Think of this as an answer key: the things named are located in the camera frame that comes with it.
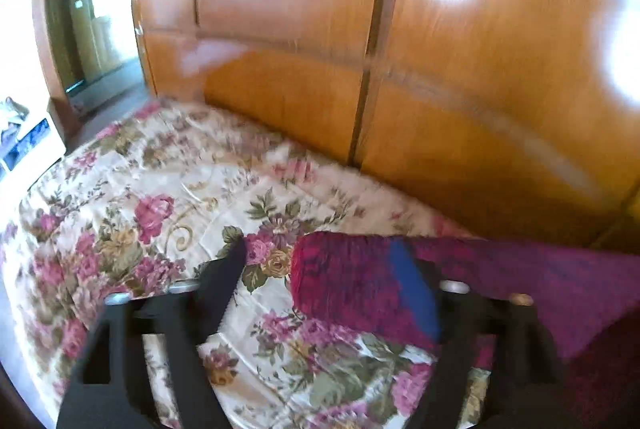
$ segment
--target pink rose print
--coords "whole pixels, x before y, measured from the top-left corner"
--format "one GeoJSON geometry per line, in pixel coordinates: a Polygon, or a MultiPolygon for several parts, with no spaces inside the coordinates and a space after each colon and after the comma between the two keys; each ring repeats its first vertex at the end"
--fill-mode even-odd
{"type": "Polygon", "coordinates": [[[27,322],[26,328],[29,336],[36,341],[36,344],[47,349],[53,349],[56,346],[51,337],[52,326],[46,326],[37,320],[33,320],[27,322]]]}
{"type": "Polygon", "coordinates": [[[238,364],[237,359],[232,359],[231,354],[221,348],[212,349],[204,360],[207,369],[225,369],[238,364]]]}
{"type": "Polygon", "coordinates": [[[60,224],[60,219],[53,214],[43,214],[40,217],[40,226],[45,232],[51,232],[60,224]]]}
{"type": "Polygon", "coordinates": [[[184,268],[184,259],[172,262],[168,259],[152,259],[146,255],[133,270],[133,275],[144,286],[145,294],[152,294],[178,279],[184,268]]]}
{"type": "Polygon", "coordinates": [[[316,180],[316,171],[311,162],[306,160],[289,160],[286,164],[273,166],[276,178],[293,183],[307,183],[316,180]]]}
{"type": "Polygon", "coordinates": [[[287,218],[282,213],[269,216],[258,230],[260,239],[270,240],[276,249],[281,250],[293,245],[300,234],[302,234],[300,222],[297,219],[287,218]]]}
{"type": "Polygon", "coordinates": [[[65,396],[66,390],[69,387],[69,379],[59,380],[53,384],[53,390],[58,396],[65,396]]]}
{"type": "Polygon", "coordinates": [[[4,241],[10,241],[11,239],[14,239],[16,232],[18,232],[18,226],[14,222],[10,221],[4,229],[4,235],[2,236],[2,239],[4,239],[4,241]]]}
{"type": "Polygon", "coordinates": [[[310,429],[330,429],[336,427],[357,427],[378,429],[380,424],[367,417],[367,404],[359,400],[353,403],[330,407],[318,412],[311,419],[310,429]]]}
{"type": "Polygon", "coordinates": [[[104,128],[103,130],[101,130],[100,133],[98,133],[95,138],[97,138],[98,140],[102,139],[102,138],[106,138],[108,136],[113,136],[115,135],[118,130],[120,129],[120,123],[119,122],[113,122],[112,124],[109,124],[106,128],[104,128]]]}
{"type": "Polygon", "coordinates": [[[86,171],[94,166],[96,158],[97,155],[95,154],[95,151],[87,151],[82,156],[78,156],[74,159],[74,165],[83,169],[86,174],[86,171]]]}
{"type": "Polygon", "coordinates": [[[247,234],[244,239],[246,240],[247,246],[247,265],[260,265],[260,263],[264,263],[271,249],[275,247],[271,240],[260,234],[247,234]]]}
{"type": "Polygon", "coordinates": [[[83,281],[97,275],[100,270],[99,257],[97,254],[84,256],[78,268],[78,277],[83,281]]]}
{"type": "Polygon", "coordinates": [[[289,326],[288,317],[276,316],[273,309],[262,316],[262,329],[279,343],[288,340],[294,331],[294,328],[289,326]]]}
{"type": "Polygon", "coordinates": [[[104,298],[111,292],[108,284],[109,278],[105,274],[87,278],[73,292],[74,306],[72,310],[77,319],[84,326],[91,326],[104,304],[104,298]]]}
{"type": "Polygon", "coordinates": [[[331,333],[331,339],[333,341],[342,341],[343,343],[347,343],[350,345],[353,345],[353,343],[355,343],[356,337],[358,336],[358,334],[353,330],[337,324],[331,325],[329,331],[331,333]]]}
{"type": "Polygon", "coordinates": [[[62,335],[62,351],[70,359],[75,359],[82,350],[86,339],[86,328],[78,319],[66,322],[62,335]]]}
{"type": "Polygon", "coordinates": [[[433,226],[434,234],[438,236],[469,237],[469,232],[466,229],[460,227],[455,221],[439,214],[433,216],[431,225],[433,226]]]}
{"type": "Polygon", "coordinates": [[[84,231],[76,242],[76,252],[82,255],[94,253],[95,233],[84,231]]]}
{"type": "Polygon", "coordinates": [[[139,120],[145,120],[146,117],[153,115],[160,108],[162,108],[162,104],[160,103],[160,101],[147,102],[136,112],[135,117],[139,120]]]}
{"type": "Polygon", "coordinates": [[[242,133],[240,141],[232,147],[240,156],[259,157],[269,151],[275,144],[277,142],[269,135],[251,132],[242,133]]]}
{"type": "Polygon", "coordinates": [[[302,340],[310,345],[323,348],[333,342],[330,329],[317,319],[305,319],[300,327],[302,340]]]}
{"type": "Polygon", "coordinates": [[[431,376],[431,364],[414,364],[410,372],[401,371],[391,387],[394,405],[402,416],[409,416],[418,405],[431,376]]]}
{"type": "Polygon", "coordinates": [[[145,196],[136,206],[135,212],[140,241],[149,244],[152,237],[160,235],[162,221],[174,212],[174,199],[165,194],[145,196]]]}
{"type": "Polygon", "coordinates": [[[34,270],[39,274],[46,283],[58,286],[65,281],[65,272],[62,270],[60,263],[55,259],[41,260],[37,259],[33,265],[34,270]]]}

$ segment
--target green leaf print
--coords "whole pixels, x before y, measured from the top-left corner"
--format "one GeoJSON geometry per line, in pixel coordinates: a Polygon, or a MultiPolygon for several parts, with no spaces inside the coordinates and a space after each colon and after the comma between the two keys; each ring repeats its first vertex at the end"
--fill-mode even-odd
{"type": "Polygon", "coordinates": [[[388,361],[394,356],[386,343],[382,339],[377,338],[373,333],[363,333],[362,344],[364,344],[371,352],[371,355],[377,359],[388,361]]]}
{"type": "Polygon", "coordinates": [[[409,371],[413,362],[405,357],[396,357],[394,364],[396,366],[395,373],[400,373],[400,371],[409,371]]]}
{"type": "MultiPolygon", "coordinates": [[[[111,239],[113,240],[113,236],[117,235],[118,231],[114,231],[111,239]]],[[[116,253],[116,256],[113,257],[113,270],[111,277],[113,279],[119,279],[126,275],[126,273],[135,267],[140,259],[143,256],[142,246],[138,241],[132,243],[131,245],[118,246],[116,243],[105,243],[102,246],[103,251],[113,251],[116,253]]]]}
{"type": "Polygon", "coordinates": [[[51,332],[51,342],[53,343],[53,346],[60,346],[60,344],[62,343],[62,337],[62,328],[59,326],[53,328],[53,331],[51,332]]]}
{"type": "Polygon", "coordinates": [[[366,383],[360,380],[356,373],[334,371],[334,377],[344,390],[340,403],[354,402],[364,395],[366,383]]]}
{"type": "Polygon", "coordinates": [[[113,135],[105,136],[96,140],[88,149],[99,149],[100,155],[105,155],[110,151],[115,151],[123,157],[129,155],[133,143],[142,138],[142,133],[135,128],[123,126],[113,135]]]}
{"type": "Polygon", "coordinates": [[[294,353],[291,360],[282,366],[282,369],[289,375],[299,377],[308,370],[306,359],[299,353],[294,353]]]}
{"type": "Polygon", "coordinates": [[[300,214],[300,200],[293,200],[289,202],[284,209],[289,218],[296,218],[300,214]]]}
{"type": "Polygon", "coordinates": [[[389,350],[394,355],[400,355],[400,353],[402,353],[406,348],[405,345],[399,343],[386,343],[386,346],[388,346],[389,350]]]}
{"type": "Polygon", "coordinates": [[[247,265],[244,267],[242,283],[244,283],[249,293],[253,293],[256,288],[260,288],[266,282],[267,276],[265,276],[260,265],[247,265]]]}
{"type": "Polygon", "coordinates": [[[170,409],[163,402],[156,401],[156,409],[160,418],[169,418],[171,415],[170,409]]]}
{"type": "Polygon", "coordinates": [[[361,357],[356,348],[341,342],[319,349],[316,357],[321,366],[329,369],[347,369],[366,365],[367,362],[364,359],[371,359],[371,357],[361,357]]]}
{"type": "Polygon", "coordinates": [[[227,225],[222,229],[222,240],[225,243],[234,243],[240,237],[242,237],[242,229],[239,229],[238,227],[227,225]]]}
{"type": "Polygon", "coordinates": [[[71,367],[73,363],[65,354],[60,357],[60,360],[56,364],[56,373],[66,379],[71,375],[71,367]]]}
{"type": "Polygon", "coordinates": [[[391,395],[394,375],[398,372],[393,362],[385,362],[378,368],[373,382],[376,383],[373,396],[367,402],[367,415],[384,425],[398,413],[391,395]]]}
{"type": "Polygon", "coordinates": [[[319,373],[309,393],[309,403],[316,409],[342,404],[345,388],[331,375],[324,371],[319,373]]]}
{"type": "Polygon", "coordinates": [[[245,211],[251,219],[265,219],[277,209],[273,205],[273,189],[269,189],[263,196],[257,196],[255,202],[251,203],[251,209],[245,211]]]}
{"type": "Polygon", "coordinates": [[[231,245],[225,244],[216,254],[216,259],[224,259],[229,255],[229,250],[231,250],[231,245]]]}

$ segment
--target white wall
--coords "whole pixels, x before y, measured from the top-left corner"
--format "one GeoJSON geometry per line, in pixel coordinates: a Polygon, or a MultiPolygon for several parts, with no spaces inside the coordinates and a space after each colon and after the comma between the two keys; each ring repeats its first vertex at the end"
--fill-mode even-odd
{"type": "Polygon", "coordinates": [[[0,99],[7,96],[37,112],[43,111],[49,101],[31,0],[0,0],[0,99]]]}

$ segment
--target floral bedspread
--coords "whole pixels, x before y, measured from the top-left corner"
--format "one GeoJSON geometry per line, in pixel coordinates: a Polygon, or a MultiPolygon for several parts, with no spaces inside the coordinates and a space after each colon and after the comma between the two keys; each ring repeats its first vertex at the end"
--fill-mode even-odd
{"type": "MultiPolygon", "coordinates": [[[[232,424],[402,427],[433,358],[293,308],[292,246],[317,229],[464,234],[414,199],[202,105],[152,101],[53,166],[0,231],[18,341],[53,420],[107,294],[161,293],[244,236],[235,299],[200,347],[232,424]]],[[[145,349],[161,420],[179,427],[162,338],[145,336],[145,349]]],[[[463,426],[476,422],[486,384],[473,370],[463,426]]]]}

